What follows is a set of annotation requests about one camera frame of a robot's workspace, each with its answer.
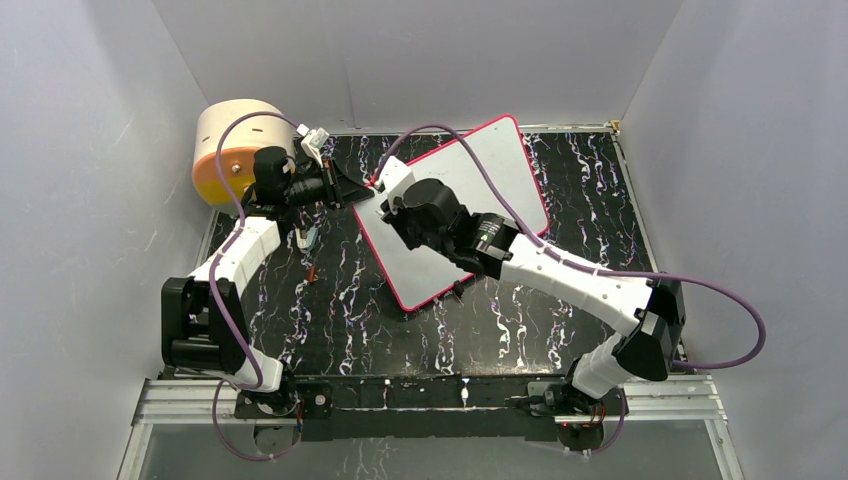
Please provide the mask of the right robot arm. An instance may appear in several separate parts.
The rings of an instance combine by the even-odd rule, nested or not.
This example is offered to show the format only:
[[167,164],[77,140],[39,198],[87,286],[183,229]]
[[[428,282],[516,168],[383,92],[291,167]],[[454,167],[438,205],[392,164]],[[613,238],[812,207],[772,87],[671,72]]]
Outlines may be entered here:
[[410,250],[427,247],[465,272],[540,290],[613,329],[572,363],[564,381],[529,389],[516,407],[536,416],[588,414],[632,378],[669,377],[685,323],[679,281],[581,260],[512,219],[470,212],[438,179],[395,188],[380,213]]

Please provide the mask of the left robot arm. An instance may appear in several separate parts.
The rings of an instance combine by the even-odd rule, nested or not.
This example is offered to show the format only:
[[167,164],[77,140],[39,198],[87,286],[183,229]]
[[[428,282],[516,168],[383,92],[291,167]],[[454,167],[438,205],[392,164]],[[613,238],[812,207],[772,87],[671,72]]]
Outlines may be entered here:
[[333,209],[371,199],[372,189],[332,160],[293,156],[281,146],[255,151],[254,179],[240,199],[243,217],[207,261],[161,290],[161,353],[166,365],[219,378],[269,415],[294,412],[299,391],[291,368],[249,343],[241,297],[282,244],[291,211]]

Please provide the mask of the pink framed whiteboard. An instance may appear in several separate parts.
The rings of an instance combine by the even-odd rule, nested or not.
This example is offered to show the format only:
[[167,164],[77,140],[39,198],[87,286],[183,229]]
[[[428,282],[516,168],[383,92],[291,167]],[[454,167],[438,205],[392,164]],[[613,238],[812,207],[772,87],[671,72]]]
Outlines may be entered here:
[[[534,233],[544,234],[550,220],[517,120],[502,115],[469,131],[464,138],[508,204]],[[509,215],[456,140],[449,139],[425,153],[399,153],[397,157],[409,165],[415,179],[442,181],[471,213]],[[355,204],[353,211],[399,307],[412,312],[471,275],[426,246],[408,249],[395,230],[381,220],[380,205],[385,199],[384,193],[377,193]]]

